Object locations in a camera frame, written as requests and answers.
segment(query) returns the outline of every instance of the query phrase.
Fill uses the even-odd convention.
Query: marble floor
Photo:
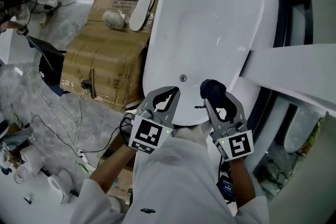
[[[75,0],[60,1],[66,5]],[[59,50],[66,50],[70,41],[85,25],[92,3],[93,0],[78,0],[73,5],[58,9],[49,24],[42,29],[40,38]],[[40,78],[39,59],[40,54],[37,53],[32,63],[0,67],[0,109],[5,118],[16,121],[16,113],[27,124],[34,115],[40,115],[66,143],[70,143],[68,134],[74,143],[78,137],[80,149],[96,151],[104,148],[112,131],[119,125],[122,115],[97,103],[79,99],[74,94],[65,94],[62,97],[55,95]],[[19,75],[15,68],[20,69],[23,75]],[[82,160],[38,118],[34,119],[31,127],[36,134],[32,142],[43,155],[44,167],[51,173],[66,169],[76,183],[76,189],[80,189],[82,181],[87,177],[76,166],[76,160]],[[96,166],[102,153],[87,153],[90,163]]]

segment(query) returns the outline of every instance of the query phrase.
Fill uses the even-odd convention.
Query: person's arm
[[[237,207],[241,207],[256,197],[250,176],[245,168],[242,158],[230,161],[233,191]]]
[[[17,22],[13,22],[11,20],[8,20],[2,23],[2,26],[6,27],[7,29],[21,29],[25,27],[25,25],[19,24]]]
[[[126,163],[137,151],[122,145],[112,156],[102,163],[90,176],[107,193]]]

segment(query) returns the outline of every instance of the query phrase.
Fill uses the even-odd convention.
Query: bathtub drain
[[[180,81],[181,81],[181,82],[185,82],[185,81],[187,81],[187,76],[184,75],[184,74],[180,75]]]

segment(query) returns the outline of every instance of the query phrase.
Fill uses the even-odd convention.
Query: small device
[[[217,187],[225,200],[234,201],[233,181],[231,178],[224,175],[221,176],[217,183]]]

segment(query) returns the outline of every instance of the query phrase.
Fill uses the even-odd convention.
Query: white bathtub
[[[159,0],[145,63],[144,93],[178,86],[181,97],[173,123],[188,126],[207,121],[205,109],[194,108],[203,105],[201,83],[216,79],[234,94],[263,11],[264,0]],[[185,82],[180,81],[182,74]]]

